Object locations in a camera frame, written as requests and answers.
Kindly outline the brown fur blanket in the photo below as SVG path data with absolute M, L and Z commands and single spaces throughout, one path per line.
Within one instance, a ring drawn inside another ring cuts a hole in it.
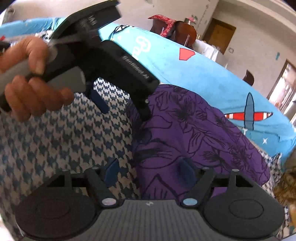
M 295 204 L 295 169 L 288 169 L 282 175 L 273 192 L 282 206 Z

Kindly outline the red patterned cloth on chair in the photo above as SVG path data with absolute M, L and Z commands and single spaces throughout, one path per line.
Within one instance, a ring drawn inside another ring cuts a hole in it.
M 170 38 L 173 35 L 176 20 L 163 15 L 153 15 L 149 17 L 149 20 L 152 20 L 151 32 L 164 38 Z

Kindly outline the blue printed sofa back cover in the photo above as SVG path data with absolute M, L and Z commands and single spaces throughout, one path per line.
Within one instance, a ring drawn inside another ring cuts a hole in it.
M 295 129 L 265 97 L 207 57 L 154 33 L 112 22 L 99 30 L 102 40 L 121 46 L 160 84 L 190 90 L 225 117 L 267 154 L 285 161 L 295 148 Z

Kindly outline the houndstooth sofa seat cover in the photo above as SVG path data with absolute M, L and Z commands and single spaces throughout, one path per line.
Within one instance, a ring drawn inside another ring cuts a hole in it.
M 61 169 L 80 173 L 117 158 L 117 178 L 110 190 L 122 199 L 141 197 L 137 172 L 130 164 L 132 129 L 126 114 L 130 98 L 103 79 L 95 82 L 95 90 L 108 103 L 108 113 L 78 94 L 71 105 L 26 123 L 1 115 L 1 218 L 13 240 L 22 237 L 14 217 L 18 203 Z M 248 140 L 267 163 L 270 179 L 261 186 L 271 191 L 285 161 L 280 153 L 269 155 Z

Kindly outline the dark wooden chair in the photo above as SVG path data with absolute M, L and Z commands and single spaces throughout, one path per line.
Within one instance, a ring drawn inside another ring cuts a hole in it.
M 197 32 L 193 26 L 183 21 L 176 21 L 175 31 L 173 35 L 167 39 L 192 49 L 196 37 Z
M 242 80 L 248 83 L 250 86 L 254 85 L 254 76 L 249 70 L 246 71 L 246 74 Z

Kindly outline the white clothed dining table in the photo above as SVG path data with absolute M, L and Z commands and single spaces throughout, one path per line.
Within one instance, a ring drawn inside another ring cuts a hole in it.
M 223 66 L 225 69 L 228 66 L 227 58 L 218 49 L 201 40 L 194 42 L 193 50 Z

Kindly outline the brown wooden door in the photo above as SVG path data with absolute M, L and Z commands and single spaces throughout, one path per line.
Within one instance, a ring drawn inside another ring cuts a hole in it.
M 235 33 L 236 27 L 229 25 L 223 21 L 212 18 L 206 32 L 203 36 L 203 41 L 209 45 L 214 45 L 222 54 L 228 48 L 228 45 Z

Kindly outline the purple floral garment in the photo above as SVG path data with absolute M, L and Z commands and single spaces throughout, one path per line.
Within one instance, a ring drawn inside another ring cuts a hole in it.
M 269 181 L 270 170 L 255 146 L 198 94 L 162 84 L 148 101 L 148 121 L 140 119 L 132 102 L 126 106 L 132 129 L 130 164 L 143 199 L 182 199 L 196 181 L 187 161 L 221 174 L 238 169 L 258 185 Z

